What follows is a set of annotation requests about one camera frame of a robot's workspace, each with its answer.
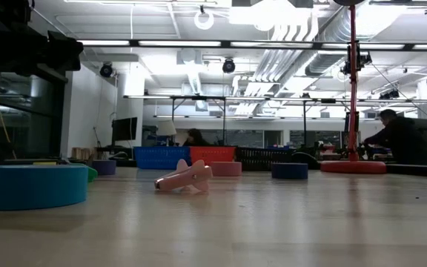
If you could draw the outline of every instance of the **red pole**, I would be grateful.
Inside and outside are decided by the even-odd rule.
[[[355,31],[355,5],[350,6],[350,25],[351,25],[351,102],[350,102],[350,122],[348,123],[348,159],[352,162],[358,161],[357,138],[355,135],[355,111],[357,110],[357,43]]]

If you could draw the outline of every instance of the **red plastic crate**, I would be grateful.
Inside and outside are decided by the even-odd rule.
[[[235,147],[191,147],[192,163],[201,159],[206,165],[211,162],[231,162],[234,155]]]

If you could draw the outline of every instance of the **green object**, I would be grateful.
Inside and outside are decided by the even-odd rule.
[[[90,168],[86,166],[85,164],[81,163],[71,163],[71,165],[79,165],[79,166],[85,166],[88,168],[88,182],[93,182],[95,178],[98,177],[98,171],[96,171],[94,168]]]

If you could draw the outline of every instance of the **pink toy airplane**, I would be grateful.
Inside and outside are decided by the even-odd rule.
[[[197,160],[192,167],[188,167],[186,161],[181,159],[177,163],[176,171],[159,178],[154,185],[160,191],[170,191],[188,185],[200,191],[208,191],[210,178],[212,178],[212,169],[205,166],[203,160]]]

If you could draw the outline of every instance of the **red circular base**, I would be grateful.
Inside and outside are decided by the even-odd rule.
[[[339,174],[386,174],[386,165],[383,162],[322,162],[320,170]]]

